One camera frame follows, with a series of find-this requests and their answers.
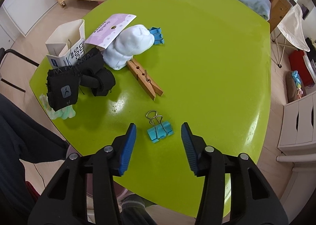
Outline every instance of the white cardboard packaging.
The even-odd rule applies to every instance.
[[[58,26],[46,41],[49,52],[47,58],[51,66],[58,68],[74,65],[85,52],[85,40],[83,19]]]

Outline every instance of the blue binder clip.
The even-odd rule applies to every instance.
[[[155,41],[154,41],[154,45],[157,44],[164,44],[165,41],[163,39],[163,35],[161,34],[161,29],[160,28],[156,28],[156,27],[151,27],[150,29],[148,29],[149,32],[154,35]]]
[[[171,124],[168,121],[162,121],[162,115],[158,115],[158,112],[151,110],[146,114],[146,117],[149,119],[149,123],[153,125],[152,128],[148,129],[148,135],[153,143],[158,142],[160,139],[164,139],[166,136],[173,134]]]

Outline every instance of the purple label card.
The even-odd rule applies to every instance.
[[[85,43],[106,49],[120,32],[135,18],[136,16],[131,14],[111,15],[87,38]]]

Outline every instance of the white sock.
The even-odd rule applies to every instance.
[[[114,70],[119,70],[126,62],[149,49],[154,44],[154,36],[141,25],[134,25],[123,30],[111,44],[102,51],[103,60]]]

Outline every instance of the silver bolt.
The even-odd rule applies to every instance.
[[[76,154],[76,153],[72,153],[72,154],[70,154],[70,156],[69,156],[69,159],[70,160],[75,160],[75,159],[77,159],[78,158],[78,155]]]
[[[246,153],[242,153],[242,154],[240,155],[240,158],[241,158],[242,160],[248,160],[248,159],[249,159],[249,156],[248,156]]]
[[[214,147],[206,146],[206,147],[205,147],[205,151],[206,151],[206,152],[209,152],[209,153],[212,153],[212,152],[214,152]]]
[[[113,147],[112,146],[105,146],[103,150],[104,150],[104,152],[109,153],[109,152],[113,151]]]

